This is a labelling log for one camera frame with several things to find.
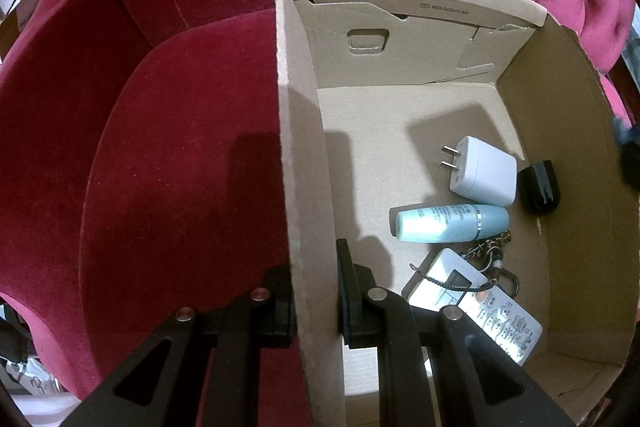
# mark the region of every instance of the plug prong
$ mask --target plug prong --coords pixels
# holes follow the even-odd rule
[[[447,168],[451,169],[452,171],[459,171],[460,170],[460,167],[456,167],[455,165],[453,165],[453,163],[440,162],[440,165],[442,165],[443,167],[447,167]]]
[[[446,152],[447,154],[453,155],[455,158],[460,158],[462,156],[462,152],[456,151],[453,147],[447,147],[446,145],[442,148],[442,152]]]

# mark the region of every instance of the red velvet sofa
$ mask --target red velvet sofa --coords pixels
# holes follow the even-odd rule
[[[612,67],[633,0],[536,1]],[[272,5],[41,0],[0,66],[0,294],[79,397],[287,258]],[[263,365],[261,423],[303,425],[295,353]]]

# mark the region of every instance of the cardboard box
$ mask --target cardboard box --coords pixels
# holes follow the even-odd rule
[[[545,333],[525,369],[575,421],[619,374],[638,304],[638,198],[572,30],[530,0],[276,0],[282,165],[298,332],[314,422],[376,425],[375,350],[342,352],[336,237],[407,295],[398,210],[463,201],[440,147],[466,134],[550,159],[562,201],[510,206],[505,266]]]

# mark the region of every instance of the light blue tube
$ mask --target light blue tube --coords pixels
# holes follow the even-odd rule
[[[413,243],[464,243],[509,228],[506,208],[492,204],[448,204],[398,212],[396,237]]]

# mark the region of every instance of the white power adapter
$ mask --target white power adapter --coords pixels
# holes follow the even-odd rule
[[[508,206],[516,197],[516,158],[492,145],[465,136],[456,148],[443,147],[453,162],[440,164],[451,169],[449,188],[478,203]]]

